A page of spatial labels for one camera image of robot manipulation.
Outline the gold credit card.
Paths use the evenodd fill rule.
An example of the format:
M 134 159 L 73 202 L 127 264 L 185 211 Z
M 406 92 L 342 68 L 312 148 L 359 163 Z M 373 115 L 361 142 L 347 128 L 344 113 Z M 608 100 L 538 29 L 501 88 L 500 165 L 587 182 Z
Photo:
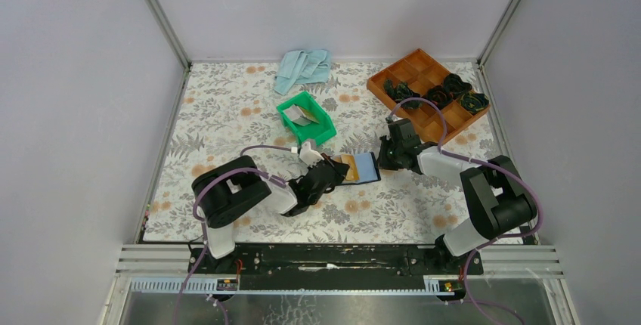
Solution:
M 355 157 L 349 154 L 341 154 L 340 161 L 341 163 L 348 166 L 345 181 L 357 181 L 360 178 L 360 175 L 358 174 L 358 167 Z

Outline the black card holder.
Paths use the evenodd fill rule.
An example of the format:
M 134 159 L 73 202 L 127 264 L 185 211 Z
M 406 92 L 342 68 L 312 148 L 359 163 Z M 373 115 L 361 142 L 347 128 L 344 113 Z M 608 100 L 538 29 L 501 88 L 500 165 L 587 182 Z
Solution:
M 341 163 L 340 155 L 341 154 L 332 156 L 331 159 L 338 163 Z M 369 184 L 381 180 L 379 169 L 376 167 L 376 157 L 374 156 L 373 152 L 349 155 L 353 155 L 355 157 L 360 178 L 357 181 L 345 181 L 344 179 L 342 185 Z

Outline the green plastic bin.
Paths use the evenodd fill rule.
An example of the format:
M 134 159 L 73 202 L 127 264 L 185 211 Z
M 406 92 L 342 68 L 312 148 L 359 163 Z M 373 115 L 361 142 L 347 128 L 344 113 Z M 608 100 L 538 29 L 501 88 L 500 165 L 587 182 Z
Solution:
M 289 121 L 283 111 L 294 104 L 311 111 L 319 124 L 299 126 Z M 291 131 L 299 144 L 308 139 L 315 139 L 316 145 L 321 145 L 336 136 L 336 128 L 330 115 L 306 91 L 278 105 L 277 112 L 280 114 L 283 125 Z

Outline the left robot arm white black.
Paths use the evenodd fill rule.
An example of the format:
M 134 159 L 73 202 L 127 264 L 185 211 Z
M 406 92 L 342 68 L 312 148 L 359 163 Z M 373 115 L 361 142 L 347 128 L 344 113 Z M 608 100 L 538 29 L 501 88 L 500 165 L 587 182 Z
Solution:
M 203 223 L 206 264 L 224 273 L 234 265 L 234 222 L 256 206 L 293 217 L 306 212 L 347 178 L 350 166 L 323 155 L 305 175 L 284 181 L 240 156 L 194 180 L 194 217 Z

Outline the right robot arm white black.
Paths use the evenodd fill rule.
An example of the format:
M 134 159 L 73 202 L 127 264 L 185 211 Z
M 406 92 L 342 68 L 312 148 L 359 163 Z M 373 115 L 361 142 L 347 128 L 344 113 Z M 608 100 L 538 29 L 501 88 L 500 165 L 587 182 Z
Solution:
M 385 170 L 411 170 L 455 184 L 463 190 L 469 217 L 435 240 L 433 262 L 451 274 L 463 256 L 537 216 L 532 195 L 524 188 L 511 159 L 497 156 L 484 162 L 423 143 L 409 119 L 388 121 L 377 165 Z

